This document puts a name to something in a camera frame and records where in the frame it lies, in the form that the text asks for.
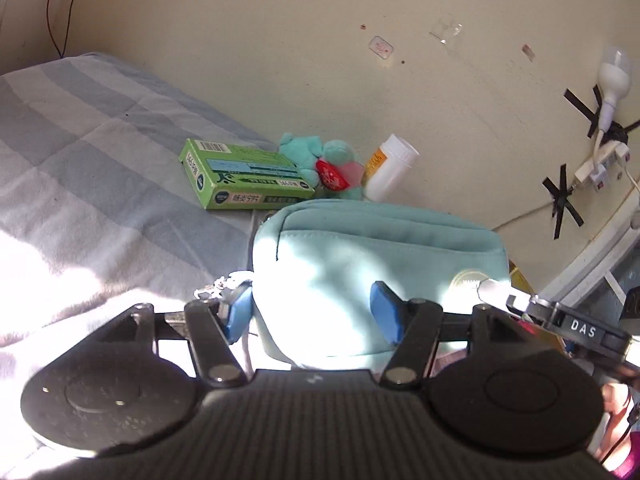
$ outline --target bottle cap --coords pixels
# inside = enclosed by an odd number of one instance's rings
[[[380,148],[386,155],[394,156],[408,166],[411,166],[414,160],[418,158],[418,155],[420,155],[412,145],[395,134],[391,134],[391,136],[382,143]]]

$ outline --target teal bag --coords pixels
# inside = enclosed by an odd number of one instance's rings
[[[500,237],[435,211],[350,200],[310,200],[267,220],[254,241],[255,317],[270,357],[300,367],[379,371],[393,353],[370,311],[382,280],[400,298],[446,312],[481,303],[452,288],[509,279]]]

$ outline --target green medicine box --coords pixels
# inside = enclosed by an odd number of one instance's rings
[[[279,153],[187,139],[180,162],[204,209],[280,209],[314,195]]]

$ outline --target white plastic bottle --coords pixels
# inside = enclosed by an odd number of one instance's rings
[[[365,166],[362,177],[365,199],[382,202],[387,198],[411,169],[418,155],[406,140],[392,134],[380,144]]]

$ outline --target white light bulb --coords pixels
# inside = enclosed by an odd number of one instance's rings
[[[598,84],[604,93],[598,129],[606,132],[611,126],[618,101],[626,97],[631,88],[631,61],[623,50],[615,46],[605,49],[598,72]]]

